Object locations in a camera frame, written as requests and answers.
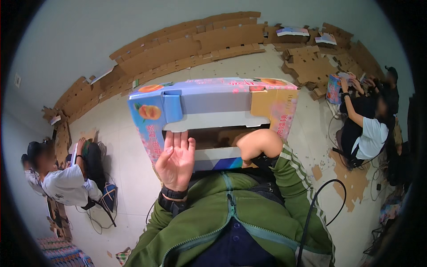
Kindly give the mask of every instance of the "person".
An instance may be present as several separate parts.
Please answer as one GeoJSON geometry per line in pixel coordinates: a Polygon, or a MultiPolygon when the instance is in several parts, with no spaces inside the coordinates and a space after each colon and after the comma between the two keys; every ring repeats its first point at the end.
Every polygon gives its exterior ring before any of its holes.
{"type": "MultiPolygon", "coordinates": [[[[345,157],[360,166],[365,159],[377,156],[393,133],[395,118],[389,109],[389,103],[393,100],[388,99],[389,96],[380,95],[375,98],[377,104],[373,111],[372,105],[353,105],[345,79],[341,79],[341,86],[344,103],[339,109],[348,114],[348,119],[344,122],[341,136],[337,134],[337,140],[345,157]]],[[[374,99],[364,96],[359,98],[368,101],[374,99]]]]}
{"type": "MultiPolygon", "coordinates": [[[[196,141],[188,132],[166,132],[155,164],[164,185],[125,267],[296,265],[315,193],[306,171],[270,129],[236,145],[246,168],[192,174],[196,141]],[[247,167],[260,156],[269,167],[247,167]]],[[[301,262],[333,266],[334,251],[316,201],[301,262]]]]}
{"type": "Polygon", "coordinates": [[[382,96],[390,99],[389,109],[392,114],[399,112],[399,91],[398,91],[398,72],[394,67],[387,67],[387,74],[385,82],[371,76],[367,82],[370,85],[368,92],[372,96],[381,94],[382,96]]]}
{"type": "Polygon", "coordinates": [[[45,144],[28,145],[29,161],[40,174],[41,186],[49,197],[64,205],[85,207],[90,199],[99,201],[105,186],[101,151],[96,143],[81,138],[77,143],[76,163],[68,162],[66,169],[58,170],[49,160],[45,144]]]}
{"type": "Polygon", "coordinates": [[[22,154],[21,156],[21,164],[22,167],[24,169],[24,173],[25,173],[25,178],[28,182],[28,184],[31,186],[31,188],[36,191],[41,193],[42,196],[45,195],[43,188],[41,188],[41,183],[40,183],[40,176],[39,174],[34,171],[30,166],[29,166],[29,162],[28,162],[28,155],[27,154],[22,154]]]}

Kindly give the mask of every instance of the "white stripe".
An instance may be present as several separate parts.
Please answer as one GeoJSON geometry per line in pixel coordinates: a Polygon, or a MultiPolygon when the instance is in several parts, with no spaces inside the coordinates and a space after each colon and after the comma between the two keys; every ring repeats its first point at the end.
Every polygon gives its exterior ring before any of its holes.
{"type": "Polygon", "coordinates": [[[290,148],[289,146],[287,146],[285,143],[283,144],[283,148],[284,148],[284,149],[286,149],[287,151],[291,152],[291,154],[292,154],[292,159],[293,159],[295,162],[297,162],[298,164],[300,164],[300,166],[301,166],[301,170],[302,170],[304,173],[307,173],[307,171],[306,171],[306,170],[304,169],[304,167],[302,166],[301,161],[299,161],[299,159],[294,155],[294,153],[293,153],[293,149],[292,149],[292,148],[290,148]]]}
{"type": "MultiPolygon", "coordinates": [[[[283,144],[283,148],[286,150],[290,149],[285,144],[283,144]]],[[[292,156],[291,155],[288,155],[286,153],[281,152],[280,157],[285,158],[285,159],[290,161],[290,165],[295,169],[295,172],[297,173],[298,177],[302,180],[302,184],[303,184],[304,188],[307,189],[307,200],[311,204],[311,202],[313,201],[313,196],[311,196],[311,194],[314,193],[314,189],[313,189],[312,185],[310,183],[308,183],[310,185],[307,184],[308,180],[306,181],[304,176],[301,174],[301,172],[298,168],[298,165],[296,165],[294,162],[292,162],[292,156]]],[[[326,216],[323,216],[323,218],[320,216],[321,209],[320,209],[317,201],[315,201],[314,207],[316,208],[316,215],[319,218],[320,222],[322,223],[323,229],[328,234],[329,241],[332,243],[332,262],[335,262],[335,246],[333,245],[332,237],[330,236],[330,233],[329,233],[328,229],[326,228],[326,216]]]]}
{"type": "Polygon", "coordinates": [[[299,168],[298,168],[298,165],[296,165],[295,163],[293,163],[293,161],[292,161],[292,156],[291,156],[291,155],[288,155],[288,154],[286,154],[286,153],[280,152],[280,157],[282,157],[282,158],[285,158],[285,159],[289,160],[289,164],[291,165],[291,167],[293,167],[293,168],[295,169],[296,174],[297,174],[297,175],[298,175],[298,177],[301,179],[301,181],[302,181],[302,185],[304,186],[304,188],[305,188],[306,190],[308,190],[308,188],[309,188],[310,186],[307,184],[307,182],[306,182],[306,180],[305,180],[304,175],[302,175],[302,173],[300,172],[300,170],[299,170],[299,168]]]}

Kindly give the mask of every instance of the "printed peach image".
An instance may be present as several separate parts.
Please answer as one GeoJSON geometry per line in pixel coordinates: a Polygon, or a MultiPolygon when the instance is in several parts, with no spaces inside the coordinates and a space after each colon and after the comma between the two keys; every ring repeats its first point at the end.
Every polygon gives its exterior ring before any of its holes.
{"type": "Polygon", "coordinates": [[[138,109],[138,113],[146,120],[157,120],[160,118],[161,110],[157,106],[142,105],[138,109]]]}
{"type": "Polygon", "coordinates": [[[164,86],[163,85],[158,85],[158,84],[153,84],[153,85],[147,85],[144,87],[139,88],[139,92],[141,93],[148,93],[148,92],[153,92],[159,89],[162,89],[164,86]]]}
{"type": "Polygon", "coordinates": [[[275,79],[261,79],[261,81],[271,85],[287,85],[287,83],[275,79]]]}
{"type": "Polygon", "coordinates": [[[262,85],[250,85],[249,86],[249,92],[256,92],[256,91],[262,91],[264,90],[266,87],[262,86],[262,85]]]}

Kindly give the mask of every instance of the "black cap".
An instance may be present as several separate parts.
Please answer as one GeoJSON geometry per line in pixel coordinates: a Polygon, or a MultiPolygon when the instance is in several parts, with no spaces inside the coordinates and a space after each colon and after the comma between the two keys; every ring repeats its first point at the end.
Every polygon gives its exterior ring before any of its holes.
{"type": "Polygon", "coordinates": [[[387,67],[386,66],[386,70],[388,72],[390,72],[390,74],[393,76],[393,78],[395,79],[395,82],[398,82],[398,72],[396,71],[396,69],[394,67],[387,67]]]}
{"type": "Polygon", "coordinates": [[[31,166],[34,167],[34,169],[37,169],[37,162],[36,158],[43,154],[45,151],[45,144],[41,144],[39,142],[31,142],[28,145],[27,154],[28,154],[28,161],[31,164],[31,166]]]}

